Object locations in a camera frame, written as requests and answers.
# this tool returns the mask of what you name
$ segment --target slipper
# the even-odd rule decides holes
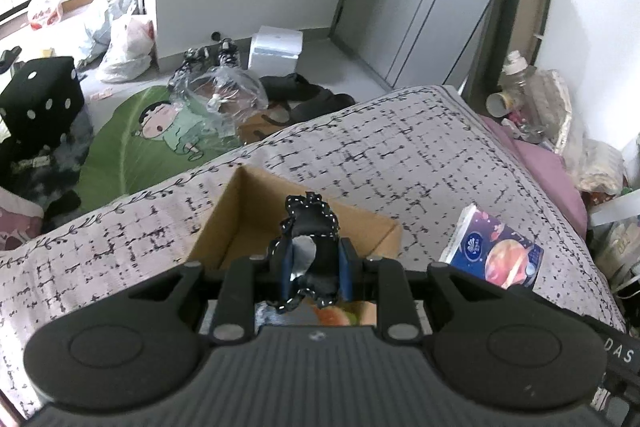
[[[306,102],[322,90],[322,87],[316,84],[309,84],[308,80],[298,73],[287,76],[263,76],[260,81],[270,102]]]
[[[333,94],[329,89],[324,89],[320,93],[313,97],[311,100],[299,103],[296,107],[291,109],[289,113],[289,120],[286,122],[277,122],[271,120],[266,115],[262,115],[262,118],[272,125],[278,125],[280,127],[286,127],[295,123],[305,122],[324,116],[326,114],[340,111],[341,109],[350,107],[356,102],[351,96],[346,93]]]

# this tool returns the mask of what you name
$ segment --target white bottle cap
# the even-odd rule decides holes
[[[527,59],[520,55],[518,50],[507,55],[507,62],[502,67],[505,74],[516,74],[527,69]]]

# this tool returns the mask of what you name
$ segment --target tissue brand logo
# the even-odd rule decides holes
[[[480,259],[481,254],[482,236],[478,232],[471,232],[466,238],[465,256],[469,261],[474,263]]]

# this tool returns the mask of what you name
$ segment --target blue tissue package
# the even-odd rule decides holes
[[[507,289],[532,286],[542,254],[538,245],[472,204],[462,211],[440,260]]]

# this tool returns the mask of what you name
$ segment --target pink cushion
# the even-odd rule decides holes
[[[537,145],[514,140],[500,124],[485,116],[481,118],[500,143],[527,168],[549,199],[584,239],[587,235],[587,209],[582,203],[580,192],[564,171],[560,156]]]
[[[13,250],[38,237],[42,209],[0,187],[0,250]]]

